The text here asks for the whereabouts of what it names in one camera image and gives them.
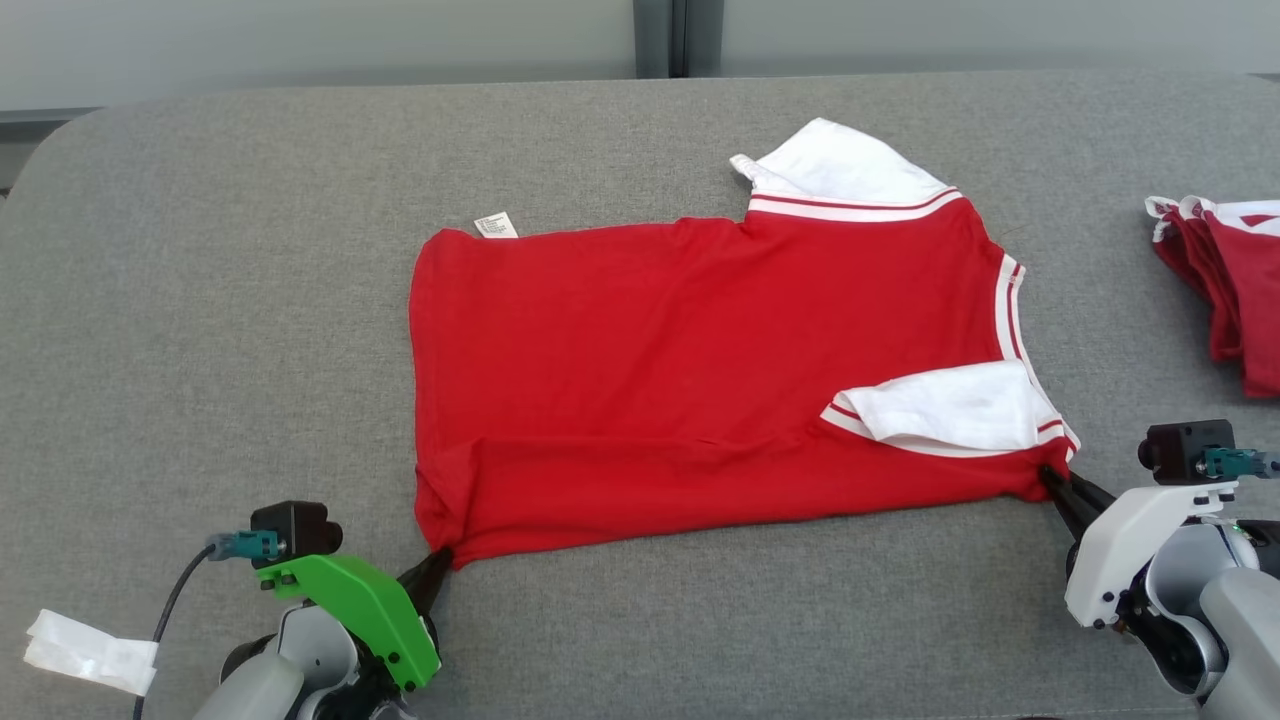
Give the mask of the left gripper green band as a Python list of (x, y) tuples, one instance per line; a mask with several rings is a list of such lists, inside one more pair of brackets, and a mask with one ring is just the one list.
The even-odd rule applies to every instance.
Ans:
[(315, 553), (256, 571), (292, 605), (268, 648), (301, 673), (288, 719), (415, 719), (411, 696), (442, 669), (430, 612), (453, 565), (433, 551), (392, 577), (349, 555)]

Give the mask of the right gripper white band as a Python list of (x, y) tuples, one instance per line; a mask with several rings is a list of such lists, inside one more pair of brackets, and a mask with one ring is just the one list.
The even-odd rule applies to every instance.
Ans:
[(1070, 471), (1042, 466), (1039, 480), (1075, 542), (1076, 561), (1065, 591), (1080, 626), (1119, 620), (1119, 596), (1142, 569), (1142, 582), (1162, 614), (1185, 612), (1216, 575), (1238, 565), (1230, 541), (1216, 525), (1187, 527), (1234, 498), (1235, 483), (1152, 486), (1117, 500)]

